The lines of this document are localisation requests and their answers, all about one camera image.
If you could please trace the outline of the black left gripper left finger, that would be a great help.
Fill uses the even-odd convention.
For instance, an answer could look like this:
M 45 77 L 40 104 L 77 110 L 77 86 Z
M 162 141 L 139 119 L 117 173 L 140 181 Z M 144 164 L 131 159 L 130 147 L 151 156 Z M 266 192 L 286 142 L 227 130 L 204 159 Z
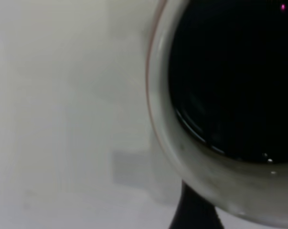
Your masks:
M 190 187 L 183 187 L 181 198 L 169 229 L 193 229 L 196 199 Z

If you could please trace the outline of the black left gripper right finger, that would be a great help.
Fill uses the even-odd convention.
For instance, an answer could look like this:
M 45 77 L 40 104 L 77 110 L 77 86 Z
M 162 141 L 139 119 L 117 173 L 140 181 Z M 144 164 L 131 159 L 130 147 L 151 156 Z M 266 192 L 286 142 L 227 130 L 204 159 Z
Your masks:
M 215 207 L 197 193 L 192 194 L 192 212 L 197 229 L 224 229 Z

